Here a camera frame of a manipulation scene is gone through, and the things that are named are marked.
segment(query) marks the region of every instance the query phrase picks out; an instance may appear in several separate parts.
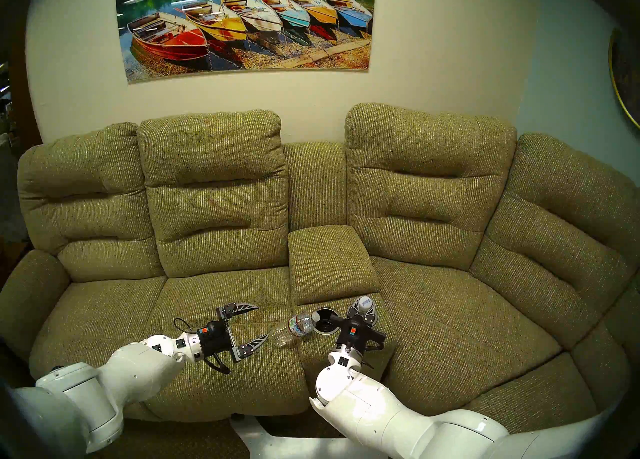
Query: plastic bottle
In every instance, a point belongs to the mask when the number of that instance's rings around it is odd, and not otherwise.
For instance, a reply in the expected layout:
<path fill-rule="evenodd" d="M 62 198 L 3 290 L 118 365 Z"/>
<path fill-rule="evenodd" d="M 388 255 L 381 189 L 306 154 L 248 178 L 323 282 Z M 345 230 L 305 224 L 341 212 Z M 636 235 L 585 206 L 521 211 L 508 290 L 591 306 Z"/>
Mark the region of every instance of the plastic bottle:
<path fill-rule="evenodd" d="M 316 323 L 320 321 L 317 312 L 309 314 L 303 312 L 289 319 L 287 323 L 282 323 L 273 333 L 273 339 L 278 347 L 284 347 L 293 340 L 301 339 L 305 335 L 313 332 Z"/>

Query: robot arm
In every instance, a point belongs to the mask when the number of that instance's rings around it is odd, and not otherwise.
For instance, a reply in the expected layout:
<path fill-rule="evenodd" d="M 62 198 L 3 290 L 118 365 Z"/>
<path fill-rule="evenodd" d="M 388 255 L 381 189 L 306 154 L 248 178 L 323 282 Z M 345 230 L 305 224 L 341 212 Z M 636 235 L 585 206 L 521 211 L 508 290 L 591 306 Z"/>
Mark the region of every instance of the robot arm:
<path fill-rule="evenodd" d="M 423 416 L 359 372 L 366 364 L 363 354 L 383 347 L 386 338 L 373 330 L 375 307 L 359 310 L 354 303 L 347 319 L 331 316 L 329 321 L 340 335 L 329 354 L 330 366 L 317 377 L 317 399 L 310 399 L 311 405 L 347 438 L 393 459 L 577 457 L 617 405 L 581 422 L 514 435 L 497 421 L 468 410 Z M 370 340 L 377 346 L 368 346 Z"/>
<path fill-rule="evenodd" d="M 34 429 L 45 435 L 49 443 L 63 448 L 63 456 L 73 456 L 78 444 L 84 456 L 118 438 L 124 421 L 123 408 L 156 395 L 187 362 L 204 361 L 212 369 L 229 374 L 231 370 L 218 357 L 220 352 L 228 351 L 234 363 L 254 354 L 267 335 L 237 346 L 229 320 L 255 309 L 258 308 L 251 304 L 235 303 L 218 307 L 217 321 L 210 321 L 198 330 L 187 325 L 187 331 L 177 339 L 153 335 L 131 343 L 116 350 L 97 369 L 83 362 L 56 367 L 36 381 L 35 387 L 16 390 L 15 400 Z M 210 356 L 218 366 L 208 360 Z M 53 414 L 56 409 L 63 413 L 66 426 L 57 426 L 61 419 Z M 69 444 L 74 444 L 73 451 L 65 450 Z"/>
<path fill-rule="evenodd" d="M 386 335 L 354 311 L 347 319 L 331 316 L 329 321 L 340 335 L 329 354 L 330 366 L 316 380 L 317 398 L 310 401 L 347 438 L 394 459 L 453 459 L 480 458 L 509 434 L 498 422 L 472 411 L 428 417 L 408 409 L 388 388 L 359 372 L 363 354 L 382 348 Z M 377 346 L 368 346 L 370 340 Z"/>

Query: couch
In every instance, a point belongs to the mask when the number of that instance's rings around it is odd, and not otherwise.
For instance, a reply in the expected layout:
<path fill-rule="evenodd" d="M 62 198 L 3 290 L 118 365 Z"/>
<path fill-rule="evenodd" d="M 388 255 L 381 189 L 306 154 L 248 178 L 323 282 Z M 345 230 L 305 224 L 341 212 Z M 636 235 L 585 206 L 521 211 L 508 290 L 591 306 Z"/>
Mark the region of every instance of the couch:
<path fill-rule="evenodd" d="M 496 118 L 361 104 L 344 144 L 283 145 L 270 111 L 170 116 L 31 148 L 18 185 L 35 250 L 0 335 L 34 378 L 227 302 L 260 307 L 231 323 L 249 340 L 362 294 L 388 334 L 364 371 L 423 414 L 561 426 L 613 406 L 640 364 L 640 189 Z M 228 376 L 188 365 L 125 415 L 303 412 L 333 343 L 267 343 Z"/>

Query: blue boat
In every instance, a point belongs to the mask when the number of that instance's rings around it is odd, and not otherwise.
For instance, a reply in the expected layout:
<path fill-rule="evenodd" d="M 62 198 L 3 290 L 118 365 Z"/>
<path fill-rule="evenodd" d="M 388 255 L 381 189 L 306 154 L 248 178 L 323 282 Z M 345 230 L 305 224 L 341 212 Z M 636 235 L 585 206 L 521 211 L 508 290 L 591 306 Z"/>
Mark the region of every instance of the blue boat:
<path fill-rule="evenodd" d="M 293 0 L 262 0 L 271 7 L 283 23 L 287 23 L 294 29 L 309 29 L 311 17 L 305 9 Z"/>
<path fill-rule="evenodd" d="M 367 28 L 373 18 L 370 10 L 357 0 L 325 0 L 325 2 L 332 6 L 352 28 Z"/>

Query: painting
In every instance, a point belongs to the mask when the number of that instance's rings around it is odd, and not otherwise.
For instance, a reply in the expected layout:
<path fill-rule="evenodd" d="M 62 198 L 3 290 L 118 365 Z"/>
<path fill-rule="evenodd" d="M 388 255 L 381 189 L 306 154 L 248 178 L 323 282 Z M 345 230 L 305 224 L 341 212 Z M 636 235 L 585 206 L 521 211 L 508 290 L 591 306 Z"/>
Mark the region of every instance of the painting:
<path fill-rule="evenodd" d="M 116 0 L 130 82 L 211 71 L 368 70 L 375 0 Z"/>

